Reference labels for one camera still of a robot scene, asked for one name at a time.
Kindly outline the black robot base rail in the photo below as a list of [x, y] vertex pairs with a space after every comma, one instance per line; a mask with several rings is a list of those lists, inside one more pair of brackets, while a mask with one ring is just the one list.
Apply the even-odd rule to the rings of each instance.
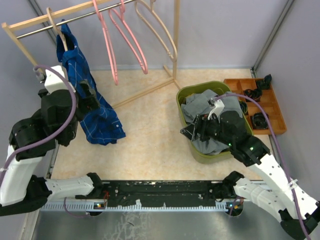
[[97, 216], [106, 212], [223, 212], [239, 216], [244, 199], [222, 181], [134, 181], [103, 183], [95, 199], [55, 200], [41, 211], [66, 212], [74, 217]]

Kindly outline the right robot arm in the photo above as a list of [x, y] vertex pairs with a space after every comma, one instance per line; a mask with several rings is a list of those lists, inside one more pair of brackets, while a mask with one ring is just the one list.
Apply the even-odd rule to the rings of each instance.
[[266, 190], [233, 171], [224, 181], [223, 192], [236, 196], [272, 215], [282, 229], [295, 240], [307, 240], [320, 222], [320, 203], [308, 195], [276, 161], [270, 149], [249, 134], [245, 120], [236, 111], [197, 115], [192, 123], [180, 130], [190, 141], [216, 140], [228, 146], [232, 156], [259, 175], [268, 185]]

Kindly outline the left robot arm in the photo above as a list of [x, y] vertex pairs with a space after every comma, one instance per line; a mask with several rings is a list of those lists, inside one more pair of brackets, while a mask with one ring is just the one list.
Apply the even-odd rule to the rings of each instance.
[[0, 215], [30, 213], [49, 201], [74, 197], [97, 199], [103, 195], [104, 185], [95, 172], [70, 179], [46, 179], [34, 174], [47, 152], [56, 145], [68, 146], [75, 138], [79, 121], [75, 113], [63, 131], [49, 141], [45, 138], [65, 124], [72, 108], [68, 89], [38, 93], [41, 107], [31, 117], [18, 121], [11, 130], [5, 167], [0, 175]]

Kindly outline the blue plaid shirt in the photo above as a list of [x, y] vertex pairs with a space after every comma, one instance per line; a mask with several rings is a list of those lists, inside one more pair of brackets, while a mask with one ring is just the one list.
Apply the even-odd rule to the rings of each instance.
[[69, 26], [65, 23], [61, 25], [60, 29], [65, 36], [68, 51], [64, 50], [63, 43], [60, 37], [57, 36], [56, 54], [58, 61], [66, 69], [69, 82], [76, 90], [77, 82], [87, 80], [96, 90], [97, 99], [100, 103], [98, 115], [89, 114], [80, 121], [86, 139], [91, 144], [103, 146], [116, 144], [117, 140], [126, 137], [122, 123], [113, 107], [98, 92], [96, 82], [90, 72], [89, 64]]

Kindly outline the pink hanger with white shirt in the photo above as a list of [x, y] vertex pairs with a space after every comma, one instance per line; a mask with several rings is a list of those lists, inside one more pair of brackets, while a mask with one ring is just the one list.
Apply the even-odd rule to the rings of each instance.
[[[145, 57], [145, 55], [143, 53], [143, 50], [142, 50], [138, 40], [136, 39], [136, 37], [133, 34], [131, 28], [129, 27], [129, 25], [127, 24], [127, 22], [125, 20], [125, 11], [126, 11], [125, 2], [123, 0], [121, 0], [119, 3], [120, 3], [119, 11], [117, 11], [114, 8], [108, 10], [109, 18], [110, 18], [111, 22], [113, 23], [113, 25], [117, 28], [119, 33], [122, 35], [123, 39], [125, 40], [125, 42], [129, 46], [131, 51], [133, 52], [136, 60], [139, 63], [139, 66], [140, 66], [142, 72], [145, 75], [147, 75], [149, 73], [149, 69], [148, 69], [148, 63], [147, 63], [146, 57]], [[120, 23], [126, 29], [126, 31], [127, 31], [128, 35], [130, 36], [130, 39], [132, 40], [132, 42], [129, 40], [128, 36], [124, 33], [124, 31], [122, 30], [120, 25], [116, 22], [116, 20], [114, 19], [114, 15], [118, 17]]]

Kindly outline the pink hanger with grey shirt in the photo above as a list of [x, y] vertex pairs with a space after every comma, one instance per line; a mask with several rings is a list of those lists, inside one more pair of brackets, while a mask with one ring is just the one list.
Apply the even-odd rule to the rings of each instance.
[[115, 85], [117, 86], [119, 84], [118, 70], [117, 70], [116, 57], [115, 57], [114, 49], [112, 46], [109, 30], [108, 30], [108, 27], [107, 27], [107, 24], [105, 22], [103, 15], [99, 12], [97, 1], [92, 0], [92, 3], [94, 6], [94, 9], [95, 9], [95, 13], [96, 13], [96, 15], [100, 21], [101, 27], [102, 27], [102, 32], [103, 32], [104, 41], [105, 41], [105, 45], [106, 45], [106, 49], [107, 49], [107, 55], [108, 55], [108, 59], [109, 59], [109, 63], [110, 63], [112, 78], [114, 80]]

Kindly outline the grey shirt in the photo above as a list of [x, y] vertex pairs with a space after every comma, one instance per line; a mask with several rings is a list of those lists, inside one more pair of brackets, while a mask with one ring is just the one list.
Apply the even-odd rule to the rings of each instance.
[[[220, 99], [219, 101], [223, 104], [221, 110], [216, 110], [216, 108], [209, 103], [210, 100], [213, 100], [216, 97], [218, 97], [218, 94], [211, 89], [187, 96], [185, 98], [185, 103], [180, 105], [185, 122], [187, 124], [192, 123], [197, 115], [210, 114], [211, 112], [216, 114], [217, 117], [220, 117], [224, 112], [235, 111], [240, 118], [243, 117], [243, 112], [236, 96]], [[207, 141], [196, 139], [192, 144], [200, 153], [205, 155], [217, 155], [228, 148], [227, 145], [212, 138]]]

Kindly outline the beige hanger with blue shirt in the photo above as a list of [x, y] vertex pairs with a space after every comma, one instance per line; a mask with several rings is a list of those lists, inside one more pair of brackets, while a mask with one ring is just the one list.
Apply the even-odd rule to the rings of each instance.
[[65, 38], [65, 35], [62, 33], [61, 29], [57, 27], [53, 17], [52, 17], [52, 10], [50, 7], [47, 7], [46, 8], [46, 14], [47, 14], [47, 17], [49, 19], [49, 22], [51, 23], [52, 25], [52, 28], [54, 30], [54, 32], [60, 37], [61, 41], [62, 41], [62, 44], [63, 44], [63, 48], [64, 48], [64, 51], [68, 51], [68, 45], [67, 45], [67, 41], [66, 41], [66, 38]]

